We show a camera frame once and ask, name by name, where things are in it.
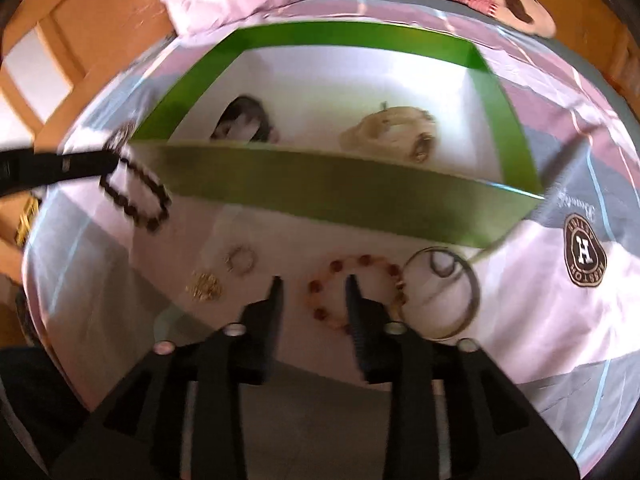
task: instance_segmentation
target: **metal ring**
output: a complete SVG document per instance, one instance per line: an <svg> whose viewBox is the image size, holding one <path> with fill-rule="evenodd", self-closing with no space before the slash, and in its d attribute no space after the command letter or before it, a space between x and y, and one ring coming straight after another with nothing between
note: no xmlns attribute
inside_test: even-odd
<svg viewBox="0 0 640 480"><path fill-rule="evenodd" d="M241 254L248 256L248 263L244 266L239 266L237 258ZM226 256L226 269L229 272L233 272L238 276L245 276L249 274L252 270L254 270L255 263L258 259L258 256L255 254L253 249L246 247L244 245L237 246L232 248L227 256Z"/></svg>
<svg viewBox="0 0 640 480"><path fill-rule="evenodd" d="M453 330L453 332L450 332L442 337L425 337L425 339L428 339L429 341L442 342L459 335L473 323L474 319L478 315L478 310L480 307L480 282L478 280L478 277L476 276L476 273L472 269L471 264L469 264L469 262L465 258L455 253L454 251L447 249L446 247L426 247L424 249L416 251L404 263L404 266L402 266L402 275L404 275L406 268L409 266L409 264L411 264L412 261L414 261L421 254L425 253L445 253L451 256L454 259L453 267L455 267L456 264L460 264L462 270L465 271L465 274L468 277L469 283L471 285L471 300L467 305L465 319L462 320L462 323L455 330Z"/></svg>

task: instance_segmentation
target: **jewelry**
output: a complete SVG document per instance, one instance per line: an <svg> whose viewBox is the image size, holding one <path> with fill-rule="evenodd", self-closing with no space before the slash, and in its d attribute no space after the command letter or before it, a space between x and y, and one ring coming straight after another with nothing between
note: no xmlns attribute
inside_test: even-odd
<svg viewBox="0 0 640 480"><path fill-rule="evenodd" d="M222 295L222 286L220 280L210 272L194 272L194 283L187 287L194 300L197 301L214 301Z"/></svg>
<svg viewBox="0 0 640 480"><path fill-rule="evenodd" d="M39 209L39 200L31 195L27 199L24 210L22 211L22 213L20 213L20 222L18 224L18 229L15 232L15 243L18 245L18 247L22 248L27 243L27 238L29 237L31 227L33 226L33 222L36 216L38 215Z"/></svg>
<svg viewBox="0 0 640 480"><path fill-rule="evenodd" d="M120 127L111 134L109 139L107 139L104 144L104 149L120 154L126 142L133 135L135 126L135 122L133 121L126 121L125 123L122 123ZM120 161L129 171L131 171L131 173L138 177L140 181L149 188L149 191L151 191L151 193L158 199L160 212L154 217L142 214L138 210L138 208L129 201L127 196L119 193L113 186L111 186L106 176L100 177L99 185L104 190L104 192L113 200L113 203L116 205L116 207L122 209L124 214L133 220L133 223L136 225L136 227L143 226L147 231L153 233L157 231L160 225L169 218L168 207L171 205L169 194L162 184L153 180L137 164L131 162L124 156L120 157Z"/></svg>
<svg viewBox="0 0 640 480"><path fill-rule="evenodd" d="M445 247L427 247L416 251L414 254L412 254L411 257L409 257L404 266L402 266L402 273L404 274L404 272L407 270L407 267L412 263L412 261L414 261L421 254L425 253L429 253L430 255L430 267L436 275L441 278L448 278L449 276L453 275L456 266L460 265L463 272L466 274L466 277L468 278L471 286L471 299L469 300L469 304L467 305L465 319L462 320L462 323L452 332L442 337L425 337L425 339L435 342L446 341L447 339L451 339L457 336L463 330L466 330L478 315L478 309L480 307L480 282L478 280L478 276L476 276L476 273L472 269L471 264L469 264L469 262L462 256L459 256L454 251L451 251ZM451 264L451 266L446 267L445 269L439 269L436 266L436 262L434 260L434 256L437 253L446 254L453 258L453 263ZM402 303L396 311L402 321L404 321L404 312L402 311L402 308L406 303L406 297L404 297L404 299L404 303Z"/></svg>
<svg viewBox="0 0 640 480"><path fill-rule="evenodd" d="M240 245L232 248L226 255L226 268L238 276L245 276L254 270L257 259L253 249Z"/></svg>
<svg viewBox="0 0 640 480"><path fill-rule="evenodd" d="M384 256L372 256L371 254L363 254L362 256L347 256L345 258L332 261L328 267L313 280L308 282L306 306L311 309L314 319L323 322L333 330L339 330L346 334L351 333L351 327L346 316L336 316L331 314L322 304L322 292L326 288L326 284L338 274L347 272L352 269L361 267L377 267L391 280L398 289L396 298L389 308L389 315L399 320L397 312L401 309L406 301L402 288L404 281L402 279L402 269L396 264L390 263Z"/></svg>

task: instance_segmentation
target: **logo patch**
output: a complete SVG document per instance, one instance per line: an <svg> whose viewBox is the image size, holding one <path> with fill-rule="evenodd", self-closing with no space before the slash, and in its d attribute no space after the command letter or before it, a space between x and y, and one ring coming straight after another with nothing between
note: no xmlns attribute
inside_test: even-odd
<svg viewBox="0 0 640 480"><path fill-rule="evenodd" d="M578 214L564 221L564 262L578 286L598 286L607 270L607 255L589 222Z"/></svg>

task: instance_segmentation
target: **bangle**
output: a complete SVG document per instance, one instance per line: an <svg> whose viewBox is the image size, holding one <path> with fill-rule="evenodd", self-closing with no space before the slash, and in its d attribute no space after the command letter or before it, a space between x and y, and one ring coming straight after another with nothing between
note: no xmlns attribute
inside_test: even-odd
<svg viewBox="0 0 640 480"><path fill-rule="evenodd" d="M226 255L226 270L238 276L246 276L254 270L258 256L247 246L240 245L232 248Z"/></svg>
<svg viewBox="0 0 640 480"><path fill-rule="evenodd" d="M441 336L441 337L424 337L423 336L425 339L428 339L430 341L435 341L435 342L446 341L447 339L452 339L453 337L459 335L463 330L466 330L478 315L478 310L480 307L480 282L478 280L478 276L476 276L476 273L472 269L471 264L469 264L469 262L459 254L445 247L427 247L415 252L414 254L412 254L411 257L409 257L409 259L406 261L404 266L402 266L402 273L404 274L408 266L411 265L411 263L418 256L425 253L428 253L430 255L430 267L431 267L431 270L437 276L441 278L448 278L453 275L453 273L455 272L456 266L460 265L460 267L462 267L462 271L466 274L466 277L469 280L469 283L471 286L471 298L467 305L465 318L462 320L462 323L460 323L460 325L457 326L452 332L444 336ZM437 253L447 254L448 256L453 258L452 265L450 267L447 267L447 269L438 269L434 261L434 256ZM397 310L398 315L402 321L404 321L403 307L404 307L404 304L406 303L406 297L404 297L404 300L405 301L400 305L400 307Z"/></svg>

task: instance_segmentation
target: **bed sheet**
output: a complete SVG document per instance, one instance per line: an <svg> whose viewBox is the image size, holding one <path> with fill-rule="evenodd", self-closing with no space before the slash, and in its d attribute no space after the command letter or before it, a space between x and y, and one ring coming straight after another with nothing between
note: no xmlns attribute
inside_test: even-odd
<svg viewBox="0 0 640 480"><path fill-rule="evenodd" d="M519 384L585 474L640 396L640 340L635 337L640 290L633 285L640 273L640 166L627 130L603 94L546 46L498 25L418 5L307 0L174 42L97 102L65 149L101 146L123 120L139 120L234 28L310 18L377 20L461 36L478 46L497 74L524 128L545 200L499 246L456 248L472 259L482 285L480 314L461 337L476 338ZM153 207L122 170L114 179L117 187ZM593 236L591 251L572 234L576 222ZM294 232L303 223L318 236L313 250L289 246L289 253L279 253L278 232ZM219 261L240 233L242 240L253 233L255 245L267 240L264 251L278 257L260 263L244 296L203 310L185 290L192 273ZM87 180L49 191L26 248L24 283L39 335L78 396L93 408L155 341L186 344L204 338L235 319L242 304L257 301L251 296L266 290L279 266L305 283L304 276L323 261L324 240L343 240L345 250L357 252L366 251L373 238L398 262L426 245L180 196L174 197L167 224L150 235L135 230L97 182ZM594 245L602 247L604 256L593 251ZM597 286L588 273L567 264L566 255L574 249L587 261L599 258ZM283 254L308 254L310 261L292 265ZM337 469L316 470L310 464L331 456L332 466L345 466L357 455L362 470L349 466L351 477L370 476L371 467L382 467L388 393L358 382L348 339L328 335L295 307L299 294L295 288L288 291L277 380L265 396L253 392L243 400L251 414L245 419L249 473L259 478L281 478L285 471L299 478L340 476ZM417 328L428 330L419 314ZM305 400L293 393L311 383L316 392L333 392L327 398L335 402L321 394ZM341 396L353 402L343 404ZM272 397L279 402L276 412L257 409ZM296 399L290 404L293 412L287 399ZM368 416L376 421L374 428L363 424ZM349 439L328 427L336 420L353 430ZM362 432L353 429L358 425ZM267 445L271 428L280 428L280 436ZM370 438L357 437L364 434ZM318 437L322 445L313 446Z"/></svg>

